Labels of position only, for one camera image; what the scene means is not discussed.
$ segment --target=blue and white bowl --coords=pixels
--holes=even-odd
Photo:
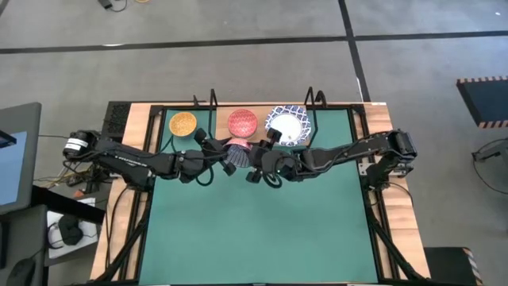
[[[264,122],[264,128],[277,129],[283,135],[279,144],[284,146],[299,145],[310,135],[310,120],[305,109],[300,106],[276,106]]]

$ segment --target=green mat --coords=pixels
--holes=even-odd
[[[193,113],[206,129],[208,111]],[[319,110],[318,120],[314,147],[352,141],[346,111]],[[190,138],[175,147],[198,149]],[[228,177],[216,164],[209,187],[156,181],[140,284],[376,282],[355,163],[280,189],[250,184],[248,171]]]

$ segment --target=gray floor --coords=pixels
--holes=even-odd
[[[506,0],[347,4],[356,35],[508,29]],[[337,1],[129,0],[113,14],[93,0],[10,0],[0,17],[0,48],[317,35],[344,35]],[[388,102],[418,147],[408,181],[424,245],[470,247],[484,282],[506,284],[508,197],[481,183],[470,155],[506,131],[476,128],[455,80],[508,75],[508,37],[358,47],[371,99]],[[347,43],[0,55],[0,107],[42,102],[50,134],[100,129],[110,100],[205,99],[210,88],[226,101],[300,100],[310,85],[329,100],[360,101]],[[58,173],[62,145],[40,139],[36,176]],[[479,170],[508,190],[506,166]],[[86,281],[93,255],[52,266],[49,284]]]

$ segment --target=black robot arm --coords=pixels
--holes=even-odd
[[[378,155],[381,156],[379,162],[366,171],[369,187],[377,188],[388,181],[388,174],[395,168],[407,166],[407,174],[412,169],[409,163],[417,156],[410,135],[400,130],[374,133],[333,149],[298,149],[291,154],[273,149],[280,138],[279,131],[270,129],[268,137],[270,141],[261,141],[252,148],[250,159],[256,170],[248,174],[247,180],[258,183],[263,178],[272,187],[282,185],[279,177],[302,181],[319,176],[334,165]]]
[[[225,164],[227,153],[224,141],[206,138],[206,132],[199,129],[194,139],[202,150],[186,150],[176,153],[148,153],[123,145],[109,138],[100,138],[94,131],[71,133],[63,155],[68,162],[93,162],[110,172],[121,175],[131,187],[140,191],[151,191],[155,178],[180,179],[189,183],[221,162],[228,175],[235,167]]]

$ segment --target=black floor stripe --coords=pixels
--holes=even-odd
[[[344,28],[346,30],[346,38],[349,44],[349,51],[352,58],[352,66],[355,69],[356,78],[360,85],[360,93],[362,99],[365,102],[371,101],[371,96],[368,93],[367,80],[365,79],[364,68],[362,68],[362,62],[360,60],[360,54],[358,53],[358,47],[356,46],[355,37],[352,31],[351,19],[349,18],[348,7],[346,6],[345,0],[338,0],[339,6],[341,7],[342,21],[344,22]]]
[[[427,40],[427,39],[457,39],[469,37],[506,37],[508,31],[483,32],[453,32],[453,33],[414,33],[394,35],[364,35],[355,36],[356,41],[396,41],[396,40]]]
[[[98,44],[87,46],[67,47],[41,47],[41,48],[0,48],[0,54],[19,53],[43,53],[43,52],[95,52],[95,51],[121,51],[133,49],[151,48],[193,48],[193,47],[217,47],[250,44],[293,44],[293,43],[327,43],[346,41],[345,36],[320,36],[320,37],[277,37],[277,38],[254,38],[238,40],[215,40],[215,41],[181,41],[164,43],[144,44]]]
[[[0,12],[5,8],[9,0],[0,3]],[[180,41],[162,43],[140,44],[96,44],[83,46],[63,47],[39,47],[39,48],[0,48],[1,54],[25,54],[45,52],[97,52],[97,51],[121,51],[134,49],[155,48],[194,48],[194,47],[217,47],[250,44],[303,44],[303,43],[329,43],[341,41],[398,41],[398,40],[426,40],[426,39],[456,39],[473,37],[508,37],[508,31],[484,31],[484,32],[457,32],[457,33],[416,33],[416,34],[393,34],[393,35],[363,35],[363,36],[315,36],[315,37],[277,37],[277,38],[254,38],[238,40],[213,40],[213,41]]]
[[[3,0],[0,2],[0,17],[2,16],[3,11],[6,9],[9,0]]]

